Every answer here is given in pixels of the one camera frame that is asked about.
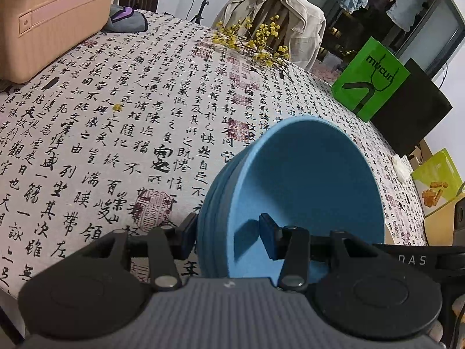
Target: mucun logo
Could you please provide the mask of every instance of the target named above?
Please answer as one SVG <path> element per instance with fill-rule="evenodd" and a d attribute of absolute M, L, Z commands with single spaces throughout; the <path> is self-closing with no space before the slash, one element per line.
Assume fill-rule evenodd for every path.
<path fill-rule="evenodd" d="M 365 104 L 370 100 L 370 98 L 375 94 L 375 92 L 384 92 L 387 88 L 389 88 L 392 85 L 392 82 L 394 81 L 394 78 L 396 77 L 397 72 L 399 72 L 399 68 L 397 68 L 394 74 L 390 74 L 387 71 L 387 69 L 381 65 L 381 62 L 383 61 L 385 57 L 386 55 L 383 55 L 383 57 L 379 61 L 377 61 L 373 56 L 368 55 L 368 57 L 365 59 L 366 62 L 368 62 L 368 64 L 373 66 L 374 68 L 370 76 L 370 82 L 361 81 L 361 82 L 355 82 L 355 83 L 345 83 L 342 86 L 343 89 L 365 88 L 367 90 L 366 95 L 364 95 L 361 101 L 352 110 L 354 114 L 359 113 L 359 111 L 365 106 Z M 380 88 L 380 89 L 378 89 L 375 86 L 375 82 L 373 81 L 373 77 L 375 76 L 376 71 L 381 73 L 383 77 L 388 81 L 387 84 L 383 88 Z"/>
<path fill-rule="evenodd" d="M 390 80 L 391 83 L 392 81 L 394 81 L 394 75 L 391 75 L 387 69 L 385 69 L 385 67 L 382 67 L 381 66 L 381 60 L 378 62 L 375 58 L 373 58 L 371 55 L 368 55 L 368 57 L 366 58 L 366 61 L 371 64 L 376 71 L 379 71 L 385 79 L 387 80 Z"/>

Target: bowl rim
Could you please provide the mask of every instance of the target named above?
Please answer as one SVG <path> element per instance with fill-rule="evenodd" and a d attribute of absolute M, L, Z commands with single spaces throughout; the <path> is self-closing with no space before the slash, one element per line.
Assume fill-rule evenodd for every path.
<path fill-rule="evenodd" d="M 253 147 L 253 144 L 254 142 L 250 143 L 250 145 L 244 147 L 242 150 L 236 153 L 234 157 L 220 169 L 215 179 L 211 183 L 210 188 L 208 189 L 202 208 L 199 212 L 198 229 L 201 228 L 201 235 L 199 235 L 198 231 L 197 240 L 199 237 L 201 237 L 201 241 L 198 242 L 197 250 L 200 251 L 197 253 L 197 255 L 201 270 L 202 272 L 205 272 L 202 275 L 205 277 L 218 277 L 218 265 L 215 259 L 219 254 L 215 247 L 215 235 L 216 228 L 218 225 L 220 225 L 220 222 L 218 222 L 217 219 L 217 215 L 224 188 L 228 180 L 231 178 L 234 170 L 248 155 L 248 152 Z"/>
<path fill-rule="evenodd" d="M 240 164 L 243 162 L 243 160 L 248 156 L 250 149 L 252 148 L 252 144 L 248 145 L 241 151 L 239 151 L 234 157 L 240 157 L 240 159 L 237 161 L 238 158 L 236 158 L 236 161 L 231 161 L 233 165 L 232 167 L 229 166 L 227 167 L 226 171 L 223 173 L 222 179 L 220 180 L 220 183 L 218 184 L 218 189 L 215 194 L 212 195 L 212 201 L 215 202 L 215 204 L 211 205 L 211 208 L 209 208 L 207 211 L 207 217 L 209 218 L 208 221 L 212 221 L 213 224 L 208 225 L 209 230 L 208 230 L 208 235 L 211 240 L 211 253 L 212 253 L 212 258 L 210 261 L 210 264 L 212 265 L 212 269 L 214 271 L 214 276 L 218 277 L 222 272 L 221 272 L 221 265 L 219 264 L 221 258 L 223 257 L 222 253 L 224 251 L 218 251 L 218 244 L 219 240 L 217 239 L 218 231 L 222 231 L 222 226 L 225 224 L 220 221 L 220 206 L 221 202 L 223 199 L 223 195 L 225 192 L 226 185 L 228 184 L 229 180 L 231 179 L 232 175 L 234 174 L 234 171 L 236 168 L 240 166 Z"/>
<path fill-rule="evenodd" d="M 368 164 L 364 154 L 358 147 L 358 145 L 354 142 L 354 140 L 347 135 L 342 129 L 340 129 L 337 125 L 335 125 L 332 122 L 329 122 L 327 120 L 324 120 L 323 118 L 320 117 L 315 117 L 311 115 L 301 115 L 298 117 L 289 117 L 287 119 L 284 119 L 280 121 L 279 123 L 275 124 L 272 126 L 268 131 L 266 131 L 254 144 L 252 150 L 248 153 L 245 159 L 243 159 L 243 164 L 240 169 L 240 173 L 238 175 L 237 181 L 236 181 L 236 186 L 234 187 L 233 194 L 231 197 L 231 203 L 229 204 L 228 211 L 227 211 L 227 219 L 226 222 L 230 222 L 231 220 L 234 219 L 235 214 L 237 213 L 237 209 L 233 209 L 232 206 L 236 206 L 238 203 L 238 199 L 240 196 L 240 192 L 242 190 L 242 186 L 245 182 L 246 176 L 248 175 L 248 172 L 250 170 L 250 167 L 252 163 L 255 161 L 255 158 L 257 156 L 257 153 L 261 151 L 262 147 L 266 145 L 268 140 L 275 135 L 276 132 L 284 129 L 287 126 L 300 123 L 300 122 L 310 122 L 314 121 L 317 122 L 318 124 L 325 124 L 326 126 L 331 127 L 332 129 L 335 129 L 338 133 L 342 134 L 345 136 L 350 143 L 352 143 L 352 146 L 357 149 L 357 151 L 360 153 L 361 158 L 365 161 L 366 166 L 368 170 L 370 171 L 374 184 L 376 185 L 376 190 L 378 192 L 378 201 L 379 205 L 382 210 L 382 225 L 380 226 L 380 232 L 381 232 L 381 242 L 384 242 L 384 224 L 385 224 L 385 218 L 384 218 L 384 206 L 383 202 L 381 199 L 381 193 L 380 193 L 380 187 L 378 185 L 378 182 L 376 181 L 375 175 L 373 174 L 373 170 L 371 169 L 370 165 Z M 231 240 L 230 238 L 234 236 L 234 233 L 236 232 L 235 228 L 233 230 L 232 225 L 226 224 L 226 236 L 225 236 L 225 242 L 226 242 L 226 264 L 227 264 L 227 274 L 231 276 L 231 270 L 235 266 L 235 256 L 234 256 L 234 240 Z"/>

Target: bedsheet with chinese calligraphy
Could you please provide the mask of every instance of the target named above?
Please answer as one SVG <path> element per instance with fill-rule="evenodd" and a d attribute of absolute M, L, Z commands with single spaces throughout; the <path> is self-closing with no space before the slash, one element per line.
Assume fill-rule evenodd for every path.
<path fill-rule="evenodd" d="M 425 243 L 413 183 L 397 181 L 392 149 L 329 85 L 293 65 L 289 75 L 263 72 L 212 45 L 211 29 L 145 14 L 147 32 L 96 34 L 0 93 L 2 289 L 17 296 L 30 277 L 114 229 L 180 224 L 225 163 L 299 114 L 354 140 L 395 242 Z M 195 254 L 178 269 L 200 274 Z M 147 277 L 143 262 L 132 271 Z"/>

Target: green paper bag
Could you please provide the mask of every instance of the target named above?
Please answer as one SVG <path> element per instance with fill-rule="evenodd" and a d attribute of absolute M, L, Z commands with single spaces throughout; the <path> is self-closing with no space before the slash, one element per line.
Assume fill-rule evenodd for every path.
<path fill-rule="evenodd" d="M 385 46 L 370 38 L 333 84 L 332 94 L 368 122 L 409 74 Z"/>

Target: white tissue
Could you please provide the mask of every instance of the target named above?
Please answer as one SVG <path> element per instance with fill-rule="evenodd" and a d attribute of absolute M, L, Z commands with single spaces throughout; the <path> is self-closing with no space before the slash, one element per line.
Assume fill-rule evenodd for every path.
<path fill-rule="evenodd" d="M 401 161 L 399 155 L 392 156 L 391 161 L 399 181 L 402 183 L 406 182 L 410 178 L 410 169 L 408 166 Z"/>

